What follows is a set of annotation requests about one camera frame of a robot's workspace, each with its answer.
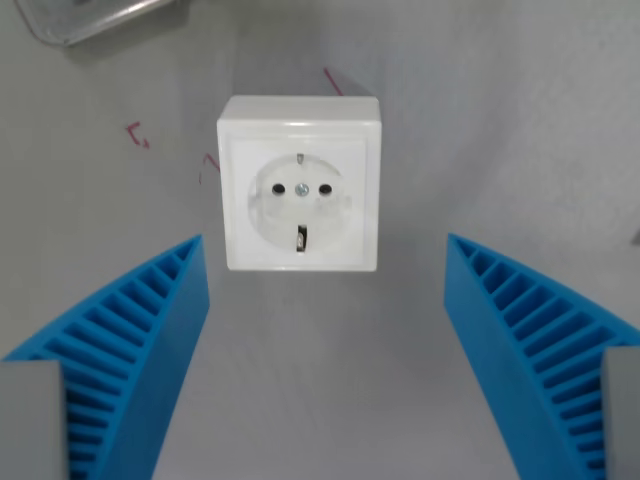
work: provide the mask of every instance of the white electrical socket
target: white electrical socket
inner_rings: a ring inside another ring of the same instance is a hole
[[[229,269],[374,271],[381,130],[372,97],[232,97],[218,120]]]

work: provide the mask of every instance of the surface-mounted outlet box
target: surface-mounted outlet box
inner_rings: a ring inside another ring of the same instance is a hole
[[[375,270],[381,129],[371,97],[232,97],[218,120],[229,268]]]

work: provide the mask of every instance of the socket hole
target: socket hole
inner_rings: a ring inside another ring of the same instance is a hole
[[[318,190],[320,191],[320,195],[326,197],[327,195],[331,195],[333,188],[331,188],[331,185],[327,185],[326,183],[324,183],[320,185],[320,188]]]

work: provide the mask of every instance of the red marking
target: red marking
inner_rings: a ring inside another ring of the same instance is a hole
[[[208,153],[204,156],[204,158],[202,159],[202,164],[205,165],[207,163],[207,160],[209,160],[209,162],[211,162],[211,165],[213,165],[215,167],[216,170],[218,170],[218,172],[220,171],[220,165],[218,164],[218,162],[215,161],[215,159],[209,155]]]
[[[344,97],[344,93],[342,93],[342,90],[340,90],[340,87],[338,86],[336,81],[331,76],[331,73],[329,72],[329,69],[327,67],[324,67],[324,74],[327,76],[327,78],[331,82],[331,85],[333,86],[333,89],[336,91],[336,93],[338,95],[340,95],[341,97]]]
[[[127,127],[127,132],[129,132],[129,136],[131,137],[131,140],[133,140],[133,143],[135,143],[136,145],[140,145],[140,140],[136,138],[136,136],[133,134],[133,131],[139,126],[140,126],[140,122],[136,122],[136,123],[132,123]]]

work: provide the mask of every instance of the electrical outlet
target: electrical outlet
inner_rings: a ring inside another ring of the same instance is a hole
[[[371,97],[232,97],[218,120],[229,269],[374,271],[381,128]]]

